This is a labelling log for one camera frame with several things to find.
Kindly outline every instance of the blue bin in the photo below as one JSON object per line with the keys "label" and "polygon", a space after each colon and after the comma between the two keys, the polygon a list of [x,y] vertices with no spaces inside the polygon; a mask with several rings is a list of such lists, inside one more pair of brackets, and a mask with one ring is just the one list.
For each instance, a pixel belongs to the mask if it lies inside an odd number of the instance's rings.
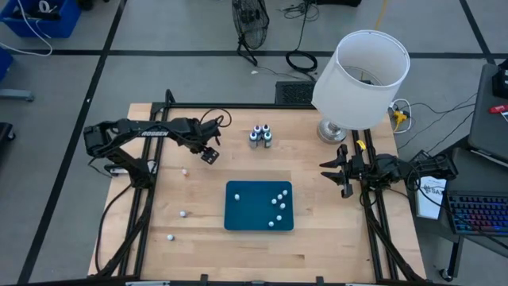
{"label": "blue bin", "polygon": [[[72,30],[78,22],[81,15],[81,9],[76,0],[47,0],[49,5],[53,7],[57,5],[61,19],[59,21],[40,20],[38,28],[36,20],[27,19],[30,26],[36,30],[42,37],[44,33],[51,38],[67,38],[72,34]],[[39,6],[39,0],[21,0],[23,10],[28,13],[33,7]],[[7,5],[0,13],[0,21],[6,23],[13,32],[19,37],[37,37],[35,33],[26,25],[24,19],[12,18],[13,12],[17,9],[17,0],[9,0]]]}
{"label": "blue bin", "polygon": [[0,48],[0,80],[6,76],[10,64],[13,63],[13,57],[3,48]]}

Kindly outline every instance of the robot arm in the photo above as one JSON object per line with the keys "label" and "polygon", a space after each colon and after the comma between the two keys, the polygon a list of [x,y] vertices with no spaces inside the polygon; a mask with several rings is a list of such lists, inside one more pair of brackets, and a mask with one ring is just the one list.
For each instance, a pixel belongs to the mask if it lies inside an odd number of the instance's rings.
{"label": "robot arm", "polygon": [[83,131],[87,154],[93,158],[108,158],[130,175],[133,187],[148,188],[153,184],[153,175],[146,160],[135,159],[121,146],[136,137],[169,137],[178,146],[186,146],[191,153],[202,153],[202,159],[213,164],[219,153],[207,147],[208,140],[215,137],[218,145],[220,121],[217,119],[201,123],[197,118],[175,118],[169,122],[131,121],[101,122],[88,126]]}

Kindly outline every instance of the wooden table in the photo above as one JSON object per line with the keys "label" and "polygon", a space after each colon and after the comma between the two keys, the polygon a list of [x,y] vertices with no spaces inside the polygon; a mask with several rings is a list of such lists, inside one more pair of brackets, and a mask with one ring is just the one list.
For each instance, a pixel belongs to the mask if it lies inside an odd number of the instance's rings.
{"label": "wooden table", "polygon": [[[148,120],[150,107],[131,105],[129,118]],[[171,109],[170,119],[200,118],[205,111]],[[320,175],[325,169],[318,165],[332,160],[337,150],[337,145],[318,139],[316,128],[321,115],[316,110],[229,111],[233,124],[221,130],[221,146],[210,141],[221,154],[213,165],[185,147],[177,147],[172,140],[164,141],[141,278],[199,280],[205,273],[215,281],[313,282],[316,276],[323,276],[326,282],[375,282],[364,210],[359,204],[360,185],[352,182],[354,195],[342,199],[341,187]],[[210,118],[219,112],[212,112]],[[250,149],[248,132],[264,123],[272,127],[273,146]],[[397,154],[387,116],[371,132],[377,153]],[[143,143],[138,138],[123,149],[139,157]],[[345,143],[354,153],[351,134]],[[189,171],[188,177],[182,168]],[[294,230],[225,230],[225,184],[229,180],[290,181]],[[127,176],[112,179],[106,203],[128,184]],[[393,188],[405,192],[402,182]],[[100,249],[102,267],[124,239],[132,195],[121,197],[106,217]],[[414,271],[425,277],[407,199],[391,191],[385,191],[384,197],[393,243]],[[182,210],[188,213],[187,218],[179,217]],[[166,239],[168,234],[175,235],[173,242]],[[385,251],[378,244],[383,274],[388,277]],[[136,251],[134,242],[128,273],[133,270]],[[92,263],[90,273],[94,272]]]}

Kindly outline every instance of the gray floor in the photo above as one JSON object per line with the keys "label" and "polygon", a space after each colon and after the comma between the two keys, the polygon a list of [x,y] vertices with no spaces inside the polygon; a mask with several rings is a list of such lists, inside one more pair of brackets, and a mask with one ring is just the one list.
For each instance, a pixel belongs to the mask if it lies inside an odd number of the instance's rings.
{"label": "gray floor", "polygon": [[[96,2],[83,12],[71,38],[51,40],[56,49],[100,50],[104,46],[119,0]],[[267,40],[260,48],[291,50],[298,43],[300,20],[287,20],[277,10],[298,1],[267,1],[271,17]],[[330,6],[306,25],[302,49],[332,51],[347,33],[371,29],[381,1],[364,0],[356,9]],[[508,52],[508,9],[504,0],[468,1],[492,52]],[[236,34],[228,0],[128,0],[114,38],[114,50],[231,51]],[[482,52],[458,0],[390,0],[380,26],[398,38],[409,52]],[[4,25],[3,43],[17,48],[43,48],[36,39],[20,39]],[[259,57],[260,65],[293,73],[283,57]],[[327,58],[318,58],[320,72]],[[17,281],[40,216],[55,182],[79,109],[98,56],[15,56],[0,88],[34,92],[34,102],[0,101],[0,122],[12,122],[17,140],[0,164],[0,284]],[[398,97],[425,102],[446,110],[476,92],[485,60],[412,59],[410,73]],[[132,102],[161,101],[171,88],[179,102],[273,102],[275,82],[292,80],[257,69],[237,56],[109,56],[87,116],[87,125],[126,116]],[[399,151],[410,159],[430,149],[448,134],[470,109],[448,114]],[[416,125],[396,136],[402,145],[438,116],[424,107],[414,108]],[[437,153],[468,133],[470,122],[433,150]],[[86,166],[80,138],[60,200],[31,281],[85,277],[95,242],[98,220],[109,181]],[[425,269],[430,279],[443,282],[437,269],[448,264],[451,243],[418,229]],[[501,285],[508,280],[508,260],[467,242],[460,265],[462,285]]]}

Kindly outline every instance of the silver lamp base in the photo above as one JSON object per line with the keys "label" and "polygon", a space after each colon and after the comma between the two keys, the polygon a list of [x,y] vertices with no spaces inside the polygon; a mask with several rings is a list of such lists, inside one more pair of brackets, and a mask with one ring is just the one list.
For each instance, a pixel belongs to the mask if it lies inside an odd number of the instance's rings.
{"label": "silver lamp base", "polygon": [[317,136],[326,144],[339,144],[346,138],[347,130],[323,119],[317,126]]}

